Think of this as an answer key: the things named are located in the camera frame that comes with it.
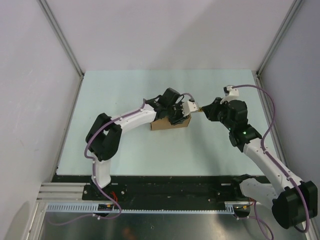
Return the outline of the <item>brown cardboard express box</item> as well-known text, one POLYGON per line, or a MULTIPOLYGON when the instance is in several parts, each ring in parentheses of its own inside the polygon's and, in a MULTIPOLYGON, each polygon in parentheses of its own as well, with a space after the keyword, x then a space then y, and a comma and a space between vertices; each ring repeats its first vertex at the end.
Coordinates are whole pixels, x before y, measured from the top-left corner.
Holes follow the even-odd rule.
POLYGON ((169 122, 167 117, 163 119, 158 119, 150 123, 150 130, 151 131, 159 131, 159 130, 169 130, 169 129, 178 129, 178 128, 187 128, 192 117, 189 115, 187 119, 185 119, 182 123, 172 125, 169 122))

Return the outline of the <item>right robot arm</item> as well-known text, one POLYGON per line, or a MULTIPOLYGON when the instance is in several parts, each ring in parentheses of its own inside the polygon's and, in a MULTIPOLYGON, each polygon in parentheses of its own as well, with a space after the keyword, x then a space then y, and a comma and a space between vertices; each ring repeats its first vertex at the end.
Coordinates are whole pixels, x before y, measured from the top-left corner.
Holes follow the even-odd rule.
POLYGON ((277 223, 289 229, 300 223, 308 224, 318 215, 318 188, 312 181, 303 181, 289 170, 267 147, 262 146, 261 134, 249 124, 244 101, 221 102, 217 97, 201 107, 211 122, 222 123, 229 131, 232 146, 249 157, 263 172, 270 186, 247 174, 230 188, 231 196, 242 201, 252 198, 270 209, 277 223))

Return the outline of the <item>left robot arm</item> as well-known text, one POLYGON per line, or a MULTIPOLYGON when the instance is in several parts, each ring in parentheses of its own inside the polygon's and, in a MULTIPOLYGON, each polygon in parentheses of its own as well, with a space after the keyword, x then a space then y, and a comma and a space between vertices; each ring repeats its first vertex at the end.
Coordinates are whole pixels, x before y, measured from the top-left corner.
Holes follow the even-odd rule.
POLYGON ((181 125, 198 110, 191 94, 167 88, 163 94, 144 99, 142 105, 133 111, 114 117, 99 114, 85 138, 84 149, 84 156, 92 161, 93 194, 100 200, 110 196, 111 161, 124 133, 165 118, 171 126, 181 125))

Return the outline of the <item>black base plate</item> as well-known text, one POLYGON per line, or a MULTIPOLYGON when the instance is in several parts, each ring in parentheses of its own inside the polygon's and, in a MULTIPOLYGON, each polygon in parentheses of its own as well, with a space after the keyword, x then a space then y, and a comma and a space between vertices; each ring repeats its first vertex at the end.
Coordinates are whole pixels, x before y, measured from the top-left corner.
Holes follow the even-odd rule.
POLYGON ((83 200, 115 200, 121 208, 159 210, 221 210, 227 202, 251 206, 236 191, 235 175, 222 176, 123 176, 113 175, 102 191, 90 176, 55 175, 54 183, 84 183, 83 200))

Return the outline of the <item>right aluminium frame post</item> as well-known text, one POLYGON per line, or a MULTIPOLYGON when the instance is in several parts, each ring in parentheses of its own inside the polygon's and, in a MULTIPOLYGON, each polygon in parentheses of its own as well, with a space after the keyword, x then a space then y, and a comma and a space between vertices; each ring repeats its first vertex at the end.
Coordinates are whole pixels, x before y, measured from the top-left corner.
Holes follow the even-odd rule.
POLYGON ((276 50, 280 46, 285 34, 289 30, 290 26, 292 25, 293 21, 295 20, 297 14, 299 13, 301 7, 305 3, 304 0, 294 0, 285 15, 279 29, 277 30, 269 48, 267 49, 261 63, 259 64, 255 74, 260 77, 267 67, 268 63, 272 59, 273 55, 275 54, 276 50))

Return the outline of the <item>aluminium frame post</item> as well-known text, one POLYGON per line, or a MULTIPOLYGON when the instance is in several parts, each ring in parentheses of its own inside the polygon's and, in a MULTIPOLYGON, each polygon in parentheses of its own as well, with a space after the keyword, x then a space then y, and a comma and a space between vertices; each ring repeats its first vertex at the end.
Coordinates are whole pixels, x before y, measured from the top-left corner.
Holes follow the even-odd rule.
POLYGON ((261 63, 259 64, 255 74, 260 77, 267 67, 268 63, 272 59, 273 55, 275 54, 276 50, 280 46, 285 34, 289 30, 290 26, 292 25, 293 21, 295 20, 297 14, 299 13, 301 7, 305 3, 304 0, 294 0, 285 15, 279 29, 277 30, 269 48, 267 49, 261 63))
POLYGON ((84 77, 84 72, 80 67, 80 64, 78 63, 78 60, 67 40, 65 37, 65 34, 63 33, 63 30, 57 21, 57 18, 55 17, 55 14, 53 10, 51 9, 49 3, 47 0, 37 0, 36 1, 42 10, 45 18, 47 19, 51 29, 53 30, 58 42, 60 43, 63 51, 65 52, 69 62, 71 63, 72 67, 74 68, 76 74, 78 77, 82 80, 84 77))

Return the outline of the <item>aluminium front rail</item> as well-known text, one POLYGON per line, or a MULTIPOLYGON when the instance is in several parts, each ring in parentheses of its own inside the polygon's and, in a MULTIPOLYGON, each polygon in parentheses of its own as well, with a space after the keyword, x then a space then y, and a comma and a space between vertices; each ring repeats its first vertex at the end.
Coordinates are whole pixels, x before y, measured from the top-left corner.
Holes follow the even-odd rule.
POLYGON ((43 182, 36 200, 38 202, 82 201, 85 183, 43 182))

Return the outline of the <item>left aluminium frame post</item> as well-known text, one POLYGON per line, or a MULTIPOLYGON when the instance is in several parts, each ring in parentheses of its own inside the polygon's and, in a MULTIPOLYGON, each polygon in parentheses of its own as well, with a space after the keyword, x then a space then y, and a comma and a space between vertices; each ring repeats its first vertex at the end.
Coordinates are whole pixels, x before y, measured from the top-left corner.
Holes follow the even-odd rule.
POLYGON ((53 30, 58 42, 60 43, 63 51, 65 52, 69 62, 71 63, 72 67, 74 68, 76 74, 78 77, 82 80, 84 77, 84 72, 80 67, 80 64, 78 63, 78 60, 67 40, 65 37, 65 34, 63 33, 63 30, 57 21, 57 18, 55 17, 55 14, 53 10, 51 9, 49 3, 47 0, 37 0, 36 1, 42 10, 45 18, 47 19, 51 29, 53 30))

